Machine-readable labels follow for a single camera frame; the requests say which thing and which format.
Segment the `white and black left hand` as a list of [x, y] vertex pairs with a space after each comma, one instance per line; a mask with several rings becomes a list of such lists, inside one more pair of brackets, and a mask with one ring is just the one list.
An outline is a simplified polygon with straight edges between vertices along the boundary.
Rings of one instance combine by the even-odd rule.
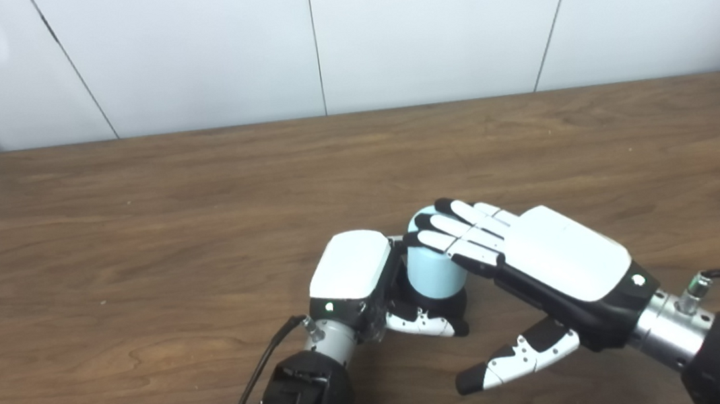
[[467, 273], [401, 236], [373, 230], [336, 234], [310, 280], [309, 347], [341, 356], [388, 331], [465, 337]]

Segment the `white and black right hand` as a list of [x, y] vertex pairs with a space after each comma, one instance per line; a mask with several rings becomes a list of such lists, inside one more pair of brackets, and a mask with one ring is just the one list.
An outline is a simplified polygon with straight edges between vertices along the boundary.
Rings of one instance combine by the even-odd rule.
[[579, 347], [627, 346], [657, 280], [625, 246], [546, 206], [516, 215], [487, 203], [440, 198], [418, 214], [407, 246], [427, 248], [493, 281], [544, 318], [489, 360], [455, 377], [469, 396], [555, 364]]

